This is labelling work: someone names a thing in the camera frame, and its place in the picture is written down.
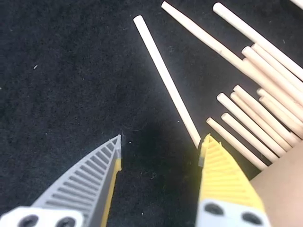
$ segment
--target wooden stick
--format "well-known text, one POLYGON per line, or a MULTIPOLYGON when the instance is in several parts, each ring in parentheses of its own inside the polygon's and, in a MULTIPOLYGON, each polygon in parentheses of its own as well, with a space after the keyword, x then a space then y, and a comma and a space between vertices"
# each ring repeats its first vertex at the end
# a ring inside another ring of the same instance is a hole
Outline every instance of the wooden stick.
POLYGON ((267 91, 262 88, 257 90, 257 94, 259 96, 265 96, 268 98, 277 108, 279 108, 282 112, 284 112, 289 118, 291 118, 297 125, 303 128, 303 122, 300 121, 292 112, 285 108, 279 101, 277 101, 274 97, 272 97, 267 91))
POLYGON ((241 18, 236 16, 233 12, 227 9, 224 5, 217 2, 213 6, 213 11, 226 20, 229 24, 234 26, 238 31, 248 37, 254 43, 259 44, 264 50, 266 50, 270 55, 276 58, 281 64, 283 64, 286 68, 288 68, 293 74, 295 74, 298 78, 303 80, 303 69, 296 64, 293 60, 291 60, 288 56, 286 56, 283 52, 281 52, 278 48, 276 48, 271 42, 265 39, 262 35, 260 35, 256 30, 254 30, 251 26, 245 23, 241 18))
POLYGON ((242 50, 242 54, 246 56, 261 71, 263 71, 272 81, 278 84, 295 101, 303 105, 303 93, 296 89, 285 77, 283 77, 277 70, 268 64, 253 49, 247 46, 242 50))
POLYGON ((257 149, 262 155, 264 155, 269 161, 274 163, 278 160, 278 157, 273 152, 271 152, 270 149, 268 149, 253 134, 251 134, 239 122, 237 122, 229 113, 224 113, 221 118, 232 129, 239 133, 248 143, 257 149))
POLYGON ((212 118, 206 120, 217 133, 219 133, 230 145, 232 145, 240 154, 250 161, 259 170, 264 170, 267 166, 257 158, 250 150, 248 150, 241 142, 231 135, 225 128, 219 125, 212 118))
POLYGON ((302 0, 290 0, 294 4, 296 4, 298 7, 300 7, 303 10, 303 1, 302 0))
POLYGON ((148 52, 151 55, 151 58, 153 62, 155 63, 157 70, 170 94, 170 97, 172 101, 174 102, 181 119, 183 123, 186 126, 186 129, 193 140, 195 147, 198 148, 201 137, 182 101, 182 98, 169 74, 169 71, 167 70, 165 63, 159 53, 159 50, 152 38, 152 35, 150 31, 148 30, 148 27, 146 26, 146 23, 142 16, 137 16, 134 18, 134 23, 137 26, 137 29, 146 45, 146 48, 148 52))
POLYGON ((243 72, 245 75, 250 77, 253 81, 258 83, 261 87, 265 88, 272 96, 274 96, 278 101, 280 101, 286 108, 292 110, 292 112, 298 117, 303 114, 300 109, 297 109, 293 102, 290 101, 290 97, 287 93, 282 91, 273 81, 268 79, 266 75, 256 69, 252 64, 247 61, 242 61, 237 55, 227 49, 224 45, 210 36, 206 31, 196 25, 191 19, 186 17, 184 14, 173 8, 167 2, 163 2, 162 8, 168 12, 173 18, 175 18, 181 25, 183 25, 188 31, 190 31, 194 36, 196 36, 203 43, 208 45, 223 58, 225 58, 229 63, 243 72))
POLYGON ((217 96, 217 100, 224 105, 233 115, 235 115, 249 130, 251 130, 260 140, 272 149, 279 157, 284 155, 285 150, 277 144, 266 132, 263 131, 250 117, 248 117, 235 103, 233 103, 224 93, 217 96))
POLYGON ((235 92, 231 93, 231 99, 260 126, 271 138, 274 139, 285 151, 289 151, 292 147, 283 139, 272 127, 270 127, 256 112, 254 112, 235 92))
POLYGON ((268 98, 262 96, 259 101, 266 106, 281 122, 303 139, 303 128, 299 127, 291 118, 277 108, 268 98))
POLYGON ((236 94, 254 110, 267 124, 269 124, 279 135, 281 135, 292 147, 297 144, 296 139, 290 135, 289 131, 267 111, 256 99, 248 94, 239 85, 233 89, 236 94))
POLYGON ((282 103, 290 112, 292 112, 301 121, 303 120, 302 107, 298 105, 285 91, 270 80, 264 73, 256 68, 247 58, 243 59, 246 69, 250 71, 251 79, 257 82, 262 88, 282 103))
POLYGON ((303 92, 303 82, 298 79, 293 73, 285 68, 273 56, 267 53, 260 45, 253 44, 251 48, 257 52, 264 60, 266 60, 275 70, 277 70, 283 77, 285 77, 294 87, 303 92))

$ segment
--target dowel end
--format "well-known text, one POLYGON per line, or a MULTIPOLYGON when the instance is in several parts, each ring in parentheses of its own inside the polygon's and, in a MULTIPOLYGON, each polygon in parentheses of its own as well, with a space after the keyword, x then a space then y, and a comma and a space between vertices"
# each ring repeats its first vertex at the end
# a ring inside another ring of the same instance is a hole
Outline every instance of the dowel end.
POLYGON ((220 2, 216 2, 213 6, 213 12, 217 13, 218 11, 220 11, 220 9, 224 8, 225 6, 220 3, 220 2))
POLYGON ((243 48, 243 50, 242 50, 242 54, 244 54, 244 53, 247 53, 247 52, 249 52, 251 50, 251 47, 250 46, 246 46, 246 47, 244 47, 243 48))
POLYGON ((169 6, 169 4, 166 1, 162 2, 161 4, 162 9, 165 9, 167 6, 169 6))
POLYGON ((226 117, 229 117, 229 116, 230 116, 229 113, 223 113, 223 114, 221 115, 221 119, 224 120, 226 117))
POLYGON ((224 93, 220 93, 217 95, 217 100, 219 101, 222 97, 226 96, 224 93))
POLYGON ((133 18, 134 23, 140 23, 141 21, 143 21, 143 17, 141 15, 138 15, 136 17, 133 18))

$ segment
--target black felt background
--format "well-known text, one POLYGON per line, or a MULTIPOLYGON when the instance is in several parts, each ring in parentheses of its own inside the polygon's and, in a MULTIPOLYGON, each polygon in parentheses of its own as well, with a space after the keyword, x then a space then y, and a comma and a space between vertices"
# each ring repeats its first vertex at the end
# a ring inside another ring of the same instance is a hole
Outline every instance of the black felt background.
MULTIPOLYGON (((205 123, 209 116, 222 123, 226 110, 217 94, 230 94, 241 84, 255 95, 258 86, 172 19, 161 3, 4 1, 1 213, 31 205, 69 167, 121 133, 124 165, 108 226, 194 226, 198 152, 134 26, 139 14, 201 137, 211 132, 249 178, 258 173, 205 123)), ((212 12, 214 0, 169 3, 238 56, 252 45, 212 12)), ((303 20, 287 1, 222 3, 302 65, 303 20)))

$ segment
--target black fabric surface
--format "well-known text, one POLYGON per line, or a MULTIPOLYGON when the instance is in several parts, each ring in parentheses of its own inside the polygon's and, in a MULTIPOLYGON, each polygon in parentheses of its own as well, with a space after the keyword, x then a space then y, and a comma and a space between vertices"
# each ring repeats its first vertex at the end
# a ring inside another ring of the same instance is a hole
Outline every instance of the black fabric surface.
MULTIPOLYGON (((212 12, 215 2, 169 1, 243 57, 242 48, 252 42, 212 12)), ((211 132, 249 178, 258 173, 205 123, 211 116, 229 129, 220 119, 226 110, 217 94, 229 95, 240 84, 255 96, 258 86, 192 36, 161 3, 4 1, 1 213, 31 205, 74 163, 120 133, 123 170, 108 226, 194 226, 198 152, 133 23, 139 14, 201 137, 211 132)), ((278 0, 222 3, 302 65, 298 9, 278 0)))

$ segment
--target screw hole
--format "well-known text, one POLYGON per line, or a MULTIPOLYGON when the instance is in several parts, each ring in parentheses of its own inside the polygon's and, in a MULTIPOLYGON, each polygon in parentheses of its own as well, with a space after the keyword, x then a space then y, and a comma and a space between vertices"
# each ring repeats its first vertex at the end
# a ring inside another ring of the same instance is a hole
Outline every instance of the screw hole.
POLYGON ((74 227, 75 220, 70 217, 62 218, 56 225, 56 227, 74 227))
POLYGON ((34 227, 37 224, 38 219, 37 215, 28 215, 20 221, 18 227, 34 227))
POLYGON ((253 213, 244 213, 242 214, 242 218, 244 221, 250 222, 255 225, 262 225, 261 219, 253 213))
POLYGON ((223 209, 215 203, 206 204, 204 210, 214 215, 224 215, 223 209))

